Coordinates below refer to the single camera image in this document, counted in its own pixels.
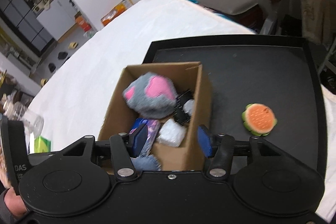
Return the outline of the person's hand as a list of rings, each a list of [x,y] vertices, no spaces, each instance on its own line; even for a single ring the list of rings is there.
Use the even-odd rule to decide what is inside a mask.
[[[4,202],[9,209],[9,212],[16,219],[20,219],[27,213],[27,208],[23,203],[21,196],[16,195],[14,188],[8,189],[4,196]]]

